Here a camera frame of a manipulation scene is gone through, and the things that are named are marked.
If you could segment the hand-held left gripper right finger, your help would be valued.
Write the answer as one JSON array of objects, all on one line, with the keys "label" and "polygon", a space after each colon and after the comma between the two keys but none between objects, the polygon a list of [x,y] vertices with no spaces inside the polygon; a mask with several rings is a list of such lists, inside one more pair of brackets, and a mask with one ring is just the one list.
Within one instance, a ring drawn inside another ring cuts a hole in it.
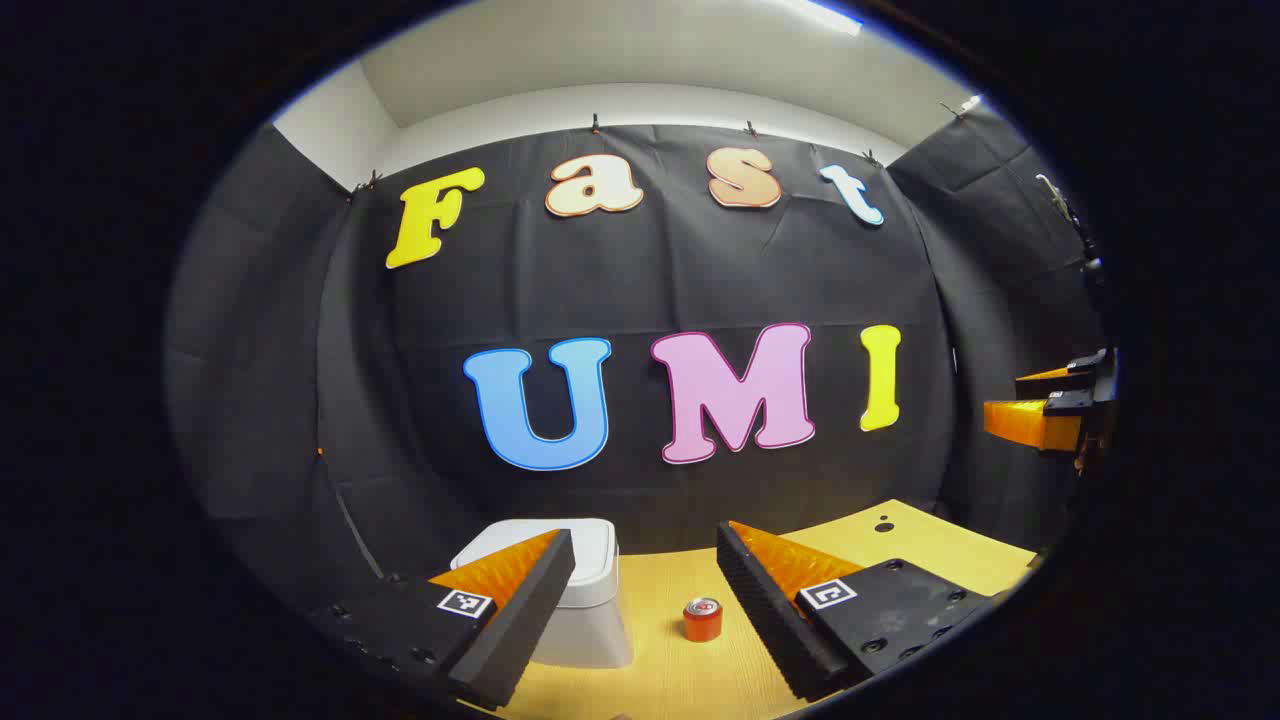
[{"label": "hand-held left gripper right finger", "polygon": [[904,559],[860,566],[736,521],[716,557],[791,692],[818,701],[886,673],[996,598]]}]

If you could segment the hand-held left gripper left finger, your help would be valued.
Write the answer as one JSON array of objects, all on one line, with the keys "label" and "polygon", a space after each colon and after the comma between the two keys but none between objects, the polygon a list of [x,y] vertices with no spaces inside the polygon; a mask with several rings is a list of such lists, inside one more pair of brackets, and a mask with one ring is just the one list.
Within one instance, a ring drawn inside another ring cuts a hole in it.
[{"label": "hand-held left gripper left finger", "polygon": [[506,706],[575,569],[553,528],[433,578],[387,577],[307,612],[374,676],[433,703]]}]

